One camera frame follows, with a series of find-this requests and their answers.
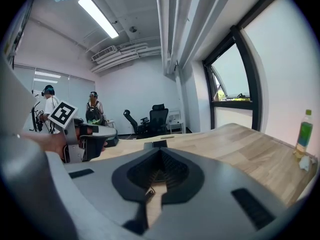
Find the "tabletop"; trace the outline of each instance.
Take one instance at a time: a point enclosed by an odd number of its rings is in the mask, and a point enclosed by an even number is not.
[[[228,163],[272,191],[286,206],[292,205],[316,174],[317,164],[309,172],[300,169],[293,147],[276,138],[236,123],[201,133],[161,135],[152,138],[120,139],[117,146],[108,147],[95,160],[123,156],[144,149],[144,143],[166,140],[168,148],[191,152],[199,156]],[[165,184],[155,184],[156,195],[148,204],[149,224],[161,209]]]

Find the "black mesh chair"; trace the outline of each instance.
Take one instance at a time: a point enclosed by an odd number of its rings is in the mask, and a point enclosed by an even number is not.
[[[147,131],[147,127],[148,127],[148,118],[147,117],[144,117],[141,119],[141,124],[138,125],[137,121],[134,120],[132,118],[132,116],[130,115],[130,111],[128,109],[126,109],[124,112],[123,112],[123,115],[125,116],[125,118],[130,122],[130,124],[132,125],[133,127],[133,131],[135,134],[144,134],[146,131]]]
[[[164,104],[153,105],[150,111],[150,122],[147,130],[150,135],[161,135],[167,133],[167,116],[169,110]]]

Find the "green bottle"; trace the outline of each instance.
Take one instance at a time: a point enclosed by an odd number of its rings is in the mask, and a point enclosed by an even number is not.
[[[306,154],[307,146],[312,132],[312,127],[313,125],[311,110],[307,109],[305,111],[305,117],[302,119],[301,122],[299,137],[295,145],[295,150],[293,152],[293,154],[296,156],[298,160],[300,160]]]

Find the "fluorescent light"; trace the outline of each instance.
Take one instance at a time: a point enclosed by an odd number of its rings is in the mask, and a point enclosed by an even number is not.
[[[39,79],[39,78],[35,78],[34,81],[47,82],[47,83],[53,83],[53,84],[58,83],[58,81],[51,81],[51,80]]]
[[[104,31],[111,37],[116,38],[119,36],[115,28],[111,25],[109,20],[100,9],[95,5],[92,0],[79,0],[79,5],[82,6],[83,9],[86,10],[88,14],[104,29]]]
[[[35,72],[36,75],[46,76],[46,77],[52,77],[52,78],[60,78],[61,75],[57,74],[48,74],[48,73],[42,73],[42,72]]]

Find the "black window frame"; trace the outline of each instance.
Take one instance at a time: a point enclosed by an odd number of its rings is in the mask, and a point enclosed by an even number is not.
[[[261,12],[264,11],[274,0],[259,0],[248,13],[239,21],[237,25],[230,28],[230,32],[225,38],[216,46],[216,48],[202,61],[209,99],[210,99],[210,115],[211,115],[211,129],[215,126],[215,108],[232,108],[252,110],[252,125],[251,128],[256,131],[261,131],[262,113],[263,113],[263,97],[260,83],[259,72],[251,53],[249,46],[241,33],[249,23],[251,23]],[[211,65],[222,54],[224,54],[232,45],[236,44],[240,53],[250,93],[250,101],[248,100],[233,100],[233,101],[214,101],[214,95],[218,91],[216,83],[212,77]]]

